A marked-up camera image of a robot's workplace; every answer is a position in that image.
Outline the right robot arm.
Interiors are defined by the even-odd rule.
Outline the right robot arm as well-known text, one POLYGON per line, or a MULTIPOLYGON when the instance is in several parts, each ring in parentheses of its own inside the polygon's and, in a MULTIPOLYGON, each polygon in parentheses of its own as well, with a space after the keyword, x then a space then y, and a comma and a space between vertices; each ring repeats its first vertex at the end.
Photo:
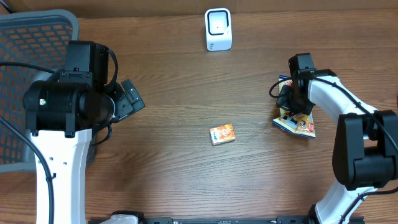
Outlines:
POLYGON ((386 184, 397 179, 397 114, 363 103, 331 70, 296 70, 277 98, 291 114, 309 114, 317 105, 336 123, 332 155, 335 181, 304 223, 349 223, 371 195, 397 193, 386 184))

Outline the yellow snack packet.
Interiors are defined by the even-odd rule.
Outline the yellow snack packet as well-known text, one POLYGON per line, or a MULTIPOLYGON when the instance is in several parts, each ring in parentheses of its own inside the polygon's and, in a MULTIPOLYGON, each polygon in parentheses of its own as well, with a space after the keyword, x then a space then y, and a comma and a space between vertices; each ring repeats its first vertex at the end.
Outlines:
MULTIPOLYGON (((285 76, 279 76, 278 89, 279 94, 283 95, 292 91, 293 81, 285 76)), ((305 138, 315 139, 315 125, 312 114, 306 115, 303 113, 293 114, 289 108, 289 96, 283 95, 277 99, 277 106, 279 107, 280 116, 273 119, 272 124, 280 129, 294 135, 305 138)))

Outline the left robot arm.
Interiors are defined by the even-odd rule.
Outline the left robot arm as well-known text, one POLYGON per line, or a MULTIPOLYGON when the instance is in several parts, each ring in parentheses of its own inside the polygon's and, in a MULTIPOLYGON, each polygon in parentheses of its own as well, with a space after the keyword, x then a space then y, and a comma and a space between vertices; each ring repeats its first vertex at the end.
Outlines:
POLYGON ((106 72, 59 70, 24 95, 25 124, 35 151, 37 223, 85 223, 85 182, 93 137, 145 104, 130 80, 106 72))

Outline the orange tissue packet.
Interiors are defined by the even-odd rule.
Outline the orange tissue packet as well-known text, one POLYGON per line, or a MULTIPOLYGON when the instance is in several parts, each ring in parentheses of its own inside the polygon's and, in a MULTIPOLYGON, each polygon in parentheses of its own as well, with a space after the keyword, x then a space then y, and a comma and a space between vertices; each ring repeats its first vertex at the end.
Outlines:
POLYGON ((210 129, 210 138, 212 145, 224 144, 227 142, 234 141, 236 134, 233 128, 233 124, 225 124, 210 129))

